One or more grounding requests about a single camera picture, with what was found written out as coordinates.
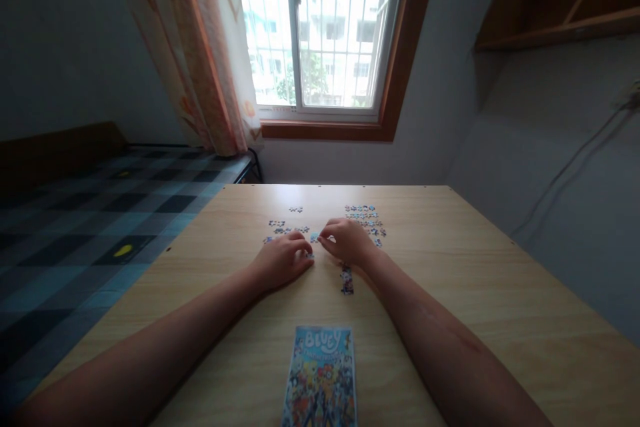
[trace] window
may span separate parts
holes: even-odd
[[[368,77],[369,76],[369,64],[368,63],[356,63],[353,66],[354,77]]]
[[[271,73],[282,74],[282,62],[278,59],[269,59],[269,70]]]
[[[373,32],[375,31],[375,22],[372,21],[358,21],[358,32],[356,34],[356,41],[372,42]]]
[[[252,73],[260,73],[260,66],[258,65],[258,60],[255,55],[249,55],[249,61],[251,62],[251,72]]]
[[[343,122],[335,138],[392,139],[427,1],[242,0],[265,137]]]
[[[325,32],[327,33],[327,40],[340,40],[345,36],[345,21],[344,19],[336,20],[336,22],[327,22]]]
[[[300,22],[300,41],[309,41],[309,22]]]

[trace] yellow spot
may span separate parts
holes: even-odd
[[[113,254],[113,256],[122,257],[123,255],[128,254],[131,250],[133,250],[133,246],[131,244],[127,244],[123,247],[120,247],[120,250]]]

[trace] blue checkered blanket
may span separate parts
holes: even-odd
[[[0,202],[0,392],[22,402],[213,196],[250,165],[130,148]]]

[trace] wall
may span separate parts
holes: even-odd
[[[639,77],[640,35],[513,54],[447,182],[512,232]],[[621,121],[514,240],[640,346],[640,115]]]
[[[267,140],[269,183],[443,183],[500,58],[472,54],[491,0],[429,0],[395,141]]]
[[[1,0],[0,140],[113,120],[185,143],[125,0]]]

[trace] tree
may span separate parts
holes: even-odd
[[[318,104],[320,96],[329,91],[320,55],[302,50],[300,52],[300,70],[302,72],[302,98],[304,102]],[[295,101],[293,65],[291,63],[287,65],[285,78],[278,82],[275,89],[278,97],[282,100]]]

